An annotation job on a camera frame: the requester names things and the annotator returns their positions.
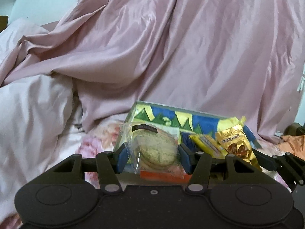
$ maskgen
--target green triangle tree pattern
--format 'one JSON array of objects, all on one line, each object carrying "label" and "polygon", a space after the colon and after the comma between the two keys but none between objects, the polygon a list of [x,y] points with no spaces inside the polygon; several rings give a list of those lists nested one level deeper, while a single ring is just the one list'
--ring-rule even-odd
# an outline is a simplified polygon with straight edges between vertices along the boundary
[{"label": "green triangle tree pattern", "polygon": [[156,124],[160,124],[160,125],[165,125],[165,121],[164,121],[164,119],[163,119],[163,114],[162,113],[159,113],[158,115],[157,115],[157,117],[155,117],[153,120],[152,120],[152,122],[153,123],[156,123]]},{"label": "green triangle tree pattern", "polygon": [[174,118],[172,119],[171,122],[172,122],[172,123],[171,123],[171,126],[172,126],[172,127],[182,128],[176,114],[175,114],[175,116],[174,116]]},{"label": "green triangle tree pattern", "polygon": [[186,120],[182,128],[188,131],[192,131],[189,118]]},{"label": "green triangle tree pattern", "polygon": [[196,128],[194,129],[194,132],[197,134],[202,134],[201,126],[199,123],[197,124]]},{"label": "green triangle tree pattern", "polygon": [[145,108],[143,108],[142,111],[135,116],[135,118],[143,121],[150,121]]}]

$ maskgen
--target pink satin curtain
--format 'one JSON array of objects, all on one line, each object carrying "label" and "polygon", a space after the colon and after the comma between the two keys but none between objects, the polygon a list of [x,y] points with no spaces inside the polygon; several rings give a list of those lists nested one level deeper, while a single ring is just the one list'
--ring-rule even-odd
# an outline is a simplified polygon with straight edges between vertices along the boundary
[{"label": "pink satin curtain", "polygon": [[271,139],[300,82],[304,28],[305,0],[79,0],[52,32],[19,41],[0,83],[74,77],[86,130],[140,99],[245,115]]}]

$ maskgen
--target silver screw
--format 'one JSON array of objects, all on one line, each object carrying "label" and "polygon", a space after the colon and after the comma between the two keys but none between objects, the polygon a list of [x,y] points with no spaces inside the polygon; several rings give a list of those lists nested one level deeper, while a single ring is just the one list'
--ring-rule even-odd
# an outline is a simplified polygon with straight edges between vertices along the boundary
[{"label": "silver screw", "polygon": [[188,186],[190,191],[198,192],[203,190],[203,186],[201,184],[193,183]]},{"label": "silver screw", "polygon": [[108,184],[105,186],[105,190],[108,192],[116,192],[120,189],[119,185],[116,184]]}]

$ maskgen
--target yellow wrapper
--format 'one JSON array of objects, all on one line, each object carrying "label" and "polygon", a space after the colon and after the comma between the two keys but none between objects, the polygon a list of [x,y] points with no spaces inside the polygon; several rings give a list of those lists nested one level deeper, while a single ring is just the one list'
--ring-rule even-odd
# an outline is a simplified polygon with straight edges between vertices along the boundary
[{"label": "yellow wrapper", "polygon": [[215,135],[220,145],[228,153],[234,154],[259,170],[262,170],[241,125],[238,124],[229,129],[219,131]]},{"label": "yellow wrapper", "polygon": [[190,139],[204,152],[213,158],[225,158],[228,153],[210,135],[191,134]]}]

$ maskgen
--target black label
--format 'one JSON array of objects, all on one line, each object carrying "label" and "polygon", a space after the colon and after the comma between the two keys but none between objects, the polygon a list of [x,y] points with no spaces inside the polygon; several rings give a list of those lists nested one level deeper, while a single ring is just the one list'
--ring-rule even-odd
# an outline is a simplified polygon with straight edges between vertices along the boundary
[{"label": "black label", "polygon": [[132,131],[139,130],[139,129],[144,129],[144,130],[148,130],[148,131],[158,133],[158,130],[155,127],[152,127],[150,125],[141,124],[141,125],[132,126]]}]

